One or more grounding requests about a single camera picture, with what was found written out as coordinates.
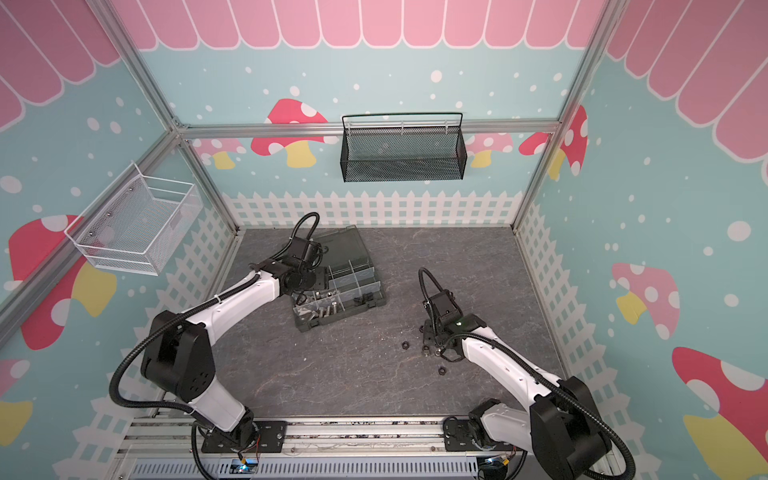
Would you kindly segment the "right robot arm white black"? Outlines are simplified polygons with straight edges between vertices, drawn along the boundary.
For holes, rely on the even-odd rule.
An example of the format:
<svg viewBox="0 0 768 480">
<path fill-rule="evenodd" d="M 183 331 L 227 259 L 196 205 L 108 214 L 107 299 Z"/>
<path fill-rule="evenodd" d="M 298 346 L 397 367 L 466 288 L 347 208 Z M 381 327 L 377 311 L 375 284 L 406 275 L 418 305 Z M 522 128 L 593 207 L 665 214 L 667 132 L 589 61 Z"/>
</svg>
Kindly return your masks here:
<svg viewBox="0 0 768 480">
<path fill-rule="evenodd" d="M 496 400 L 470 415 L 479 443 L 507 443 L 530 452 L 552 479 L 608 479 L 593 465 L 613 450 L 624 460 L 615 479 L 633 479 L 636 462 L 618 433 L 604 421 L 587 385 L 572 376 L 561 379 L 504 343 L 478 316 L 465 314 L 447 289 L 424 296 L 426 339 L 442 355 L 481 367 L 520 403 L 512 409 Z"/>
</svg>

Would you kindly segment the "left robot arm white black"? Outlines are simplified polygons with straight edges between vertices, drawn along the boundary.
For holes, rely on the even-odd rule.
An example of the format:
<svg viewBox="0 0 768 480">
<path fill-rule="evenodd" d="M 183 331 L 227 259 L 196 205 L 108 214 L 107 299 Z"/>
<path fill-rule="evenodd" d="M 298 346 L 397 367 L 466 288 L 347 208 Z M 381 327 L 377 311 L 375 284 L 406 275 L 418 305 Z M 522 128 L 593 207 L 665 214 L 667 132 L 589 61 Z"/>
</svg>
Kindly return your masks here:
<svg viewBox="0 0 768 480">
<path fill-rule="evenodd" d="M 182 313 L 164 311 L 115 370 L 109 384 L 111 400 L 130 409 L 178 410 L 220 433 L 254 435 L 249 410 L 216 376 L 213 346 L 228 330 L 274 300 L 303 292 L 316 281 L 322 247 L 310 239 L 292 237 L 278 254 L 250 266 L 232 287 Z M 120 393 L 123 375 L 135 360 L 152 384 L 176 400 L 130 400 Z"/>
</svg>

